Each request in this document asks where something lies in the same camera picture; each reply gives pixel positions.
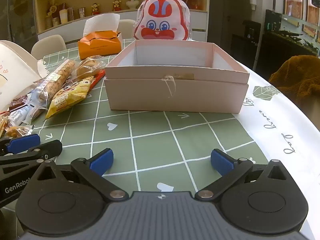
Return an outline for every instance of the green checkered tablecloth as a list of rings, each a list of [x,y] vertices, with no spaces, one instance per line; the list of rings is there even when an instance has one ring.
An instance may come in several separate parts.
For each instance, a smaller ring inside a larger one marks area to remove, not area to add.
[[[125,40],[127,46],[132,40]],[[104,57],[105,65],[115,55]],[[47,70],[65,59],[79,60],[78,49],[44,57]],[[113,111],[103,80],[87,98],[56,116],[35,121],[34,132],[41,142],[58,139],[63,144],[56,164],[89,159],[105,148],[114,152],[114,164],[103,177],[129,194],[133,191],[161,191],[161,184],[174,191],[196,191],[220,178],[210,163],[214,148],[235,159],[245,157],[268,163],[256,142],[232,114]],[[8,218],[8,239],[21,234],[14,213],[15,202],[3,208]]]
[[[135,39],[125,39],[123,40],[124,47],[127,47],[131,42],[133,42]],[[106,64],[108,64],[109,61],[111,61],[116,55],[110,55],[105,56],[103,59],[105,60]],[[48,72],[54,71],[62,62],[64,62],[66,59],[73,59],[77,62],[80,62],[79,57],[79,50],[78,47],[66,49],[63,51],[59,51],[56,53],[49,54],[47,56],[44,56],[43,63],[46,67],[46,70]]]

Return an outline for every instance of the packaged pastry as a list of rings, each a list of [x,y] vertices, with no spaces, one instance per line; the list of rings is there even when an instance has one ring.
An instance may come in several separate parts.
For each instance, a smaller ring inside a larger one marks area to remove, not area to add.
[[[0,137],[2,136],[2,133],[4,131],[4,127],[6,126],[6,124],[8,122],[8,116],[9,116],[8,111],[0,113]]]
[[[32,121],[36,119],[43,111],[44,109],[30,106],[29,112],[27,113],[27,116],[23,122],[26,124],[31,124]]]
[[[5,137],[12,137],[18,138],[26,135],[30,135],[33,131],[32,125],[25,125],[25,126],[13,126],[10,127],[6,133],[4,134]]]
[[[24,107],[20,109],[16,109],[13,112],[10,112],[9,121],[7,126],[10,128],[12,126],[18,126],[20,125],[23,120],[25,120],[29,110],[31,109],[31,106],[25,105]]]
[[[61,89],[75,68],[76,62],[67,59],[55,71],[47,75],[32,91],[30,99],[24,102],[37,108],[48,109],[53,96]]]
[[[80,62],[79,66],[71,73],[67,83],[74,83],[83,80],[86,77],[94,76],[103,70],[103,61],[101,56],[92,56]]]
[[[67,84],[65,87],[59,90],[59,92],[53,97],[49,110],[46,115],[46,119],[69,109],[71,106],[79,103],[86,98],[93,76],[87,77],[80,82]]]
[[[27,95],[24,95],[22,97],[18,97],[12,100],[12,102],[9,105],[9,111],[13,112],[14,110],[24,107],[26,103],[23,102],[23,100],[27,99],[27,97]]]

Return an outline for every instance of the plastic wrapper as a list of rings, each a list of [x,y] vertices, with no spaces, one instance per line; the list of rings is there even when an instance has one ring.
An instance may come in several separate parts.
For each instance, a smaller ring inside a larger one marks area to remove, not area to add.
[[[47,119],[57,113],[67,110],[71,106],[85,99],[93,79],[93,76],[87,77],[80,82],[66,85],[59,90],[59,92],[53,97],[45,118]]]
[[[137,40],[192,40],[188,6],[182,0],[144,0],[133,36]]]
[[[98,74],[103,70],[103,61],[100,60],[101,58],[101,56],[92,56],[81,61],[79,66],[71,73],[66,82],[79,82],[84,78]]]
[[[27,99],[27,95],[24,95],[22,97],[18,97],[18,98],[15,98],[14,100],[12,100],[12,102],[10,103],[9,105],[9,111],[10,112],[13,112],[19,108],[22,108],[26,105],[25,102],[23,102],[23,100]]]
[[[18,138],[18,137],[30,135],[32,131],[33,131],[33,125],[13,126],[6,131],[4,136]]]
[[[44,109],[31,106],[23,122],[26,124],[31,124],[32,121],[36,119],[42,112],[44,112]]]
[[[23,120],[25,120],[29,110],[31,109],[31,106],[25,105],[24,107],[20,108],[20,109],[16,109],[12,112],[10,112],[10,116],[9,116],[9,121],[7,126],[13,127],[13,126],[18,126],[20,125]]]
[[[9,117],[9,112],[6,111],[6,112],[0,113],[0,137],[2,136],[4,127],[8,122],[8,117]]]
[[[30,99],[24,102],[37,108],[47,109],[53,96],[61,89],[75,68],[76,62],[67,59],[55,71],[47,75],[31,92]]]
[[[90,92],[91,89],[93,89],[94,86],[100,81],[100,79],[104,77],[104,75],[105,75],[104,70],[101,70],[98,74],[96,74],[96,75],[94,76],[94,80],[93,80],[92,83],[91,83],[89,92]]]

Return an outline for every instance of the picture frame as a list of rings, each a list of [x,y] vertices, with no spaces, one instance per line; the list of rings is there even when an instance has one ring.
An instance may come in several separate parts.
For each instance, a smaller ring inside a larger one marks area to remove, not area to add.
[[[304,0],[284,0],[283,14],[302,20],[303,6]]]
[[[306,22],[318,25],[319,24],[319,8],[312,5],[311,0],[307,1]],[[315,28],[307,25],[302,26],[302,31],[314,38],[317,35]]]

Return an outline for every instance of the white heart print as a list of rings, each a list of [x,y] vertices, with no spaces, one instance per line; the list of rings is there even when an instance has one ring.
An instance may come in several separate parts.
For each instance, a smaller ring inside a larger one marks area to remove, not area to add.
[[[114,128],[116,128],[118,125],[109,122],[109,123],[107,124],[107,126],[108,126],[108,130],[109,130],[109,131],[112,131],[112,130],[113,130]]]

